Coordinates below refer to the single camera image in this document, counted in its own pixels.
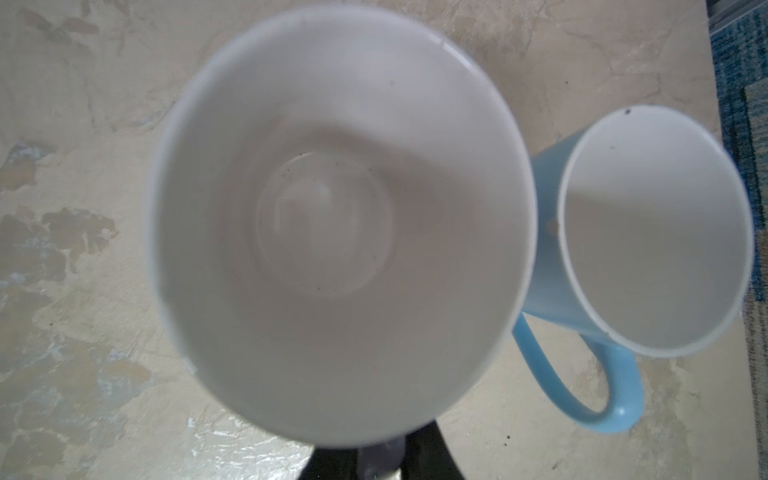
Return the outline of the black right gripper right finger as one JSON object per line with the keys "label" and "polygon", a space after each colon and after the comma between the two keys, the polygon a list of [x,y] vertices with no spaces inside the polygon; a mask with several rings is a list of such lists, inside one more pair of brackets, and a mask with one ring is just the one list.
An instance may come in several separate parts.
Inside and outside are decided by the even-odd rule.
{"label": "black right gripper right finger", "polygon": [[436,421],[405,437],[403,480],[464,480]]}

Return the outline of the light blue ceramic mug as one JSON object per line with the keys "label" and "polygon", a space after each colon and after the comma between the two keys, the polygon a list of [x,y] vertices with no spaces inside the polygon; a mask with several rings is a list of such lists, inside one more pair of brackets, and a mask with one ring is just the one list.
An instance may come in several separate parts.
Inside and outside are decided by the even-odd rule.
{"label": "light blue ceramic mug", "polygon": [[[637,356],[679,358],[722,335],[751,278],[754,227],[741,176],[699,122],[634,105],[538,153],[536,260],[512,334],[551,402],[598,433],[644,411]],[[608,399],[580,402],[546,357],[528,317],[580,335]]]}

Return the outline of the lavender ceramic mug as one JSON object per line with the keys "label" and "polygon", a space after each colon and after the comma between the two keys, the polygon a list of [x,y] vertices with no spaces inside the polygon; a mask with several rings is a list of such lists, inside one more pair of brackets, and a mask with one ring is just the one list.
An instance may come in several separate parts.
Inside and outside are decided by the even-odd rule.
{"label": "lavender ceramic mug", "polygon": [[519,315],[537,237],[504,98],[448,38],[321,5],[255,24],[158,144],[147,267],[187,368],[250,423],[364,448],[433,422]]}

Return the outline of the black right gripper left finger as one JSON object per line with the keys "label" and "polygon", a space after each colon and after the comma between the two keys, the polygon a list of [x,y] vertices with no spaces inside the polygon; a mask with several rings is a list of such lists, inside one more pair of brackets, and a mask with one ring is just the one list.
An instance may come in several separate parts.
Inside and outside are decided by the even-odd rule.
{"label": "black right gripper left finger", "polygon": [[357,480],[357,449],[314,448],[298,480]]}

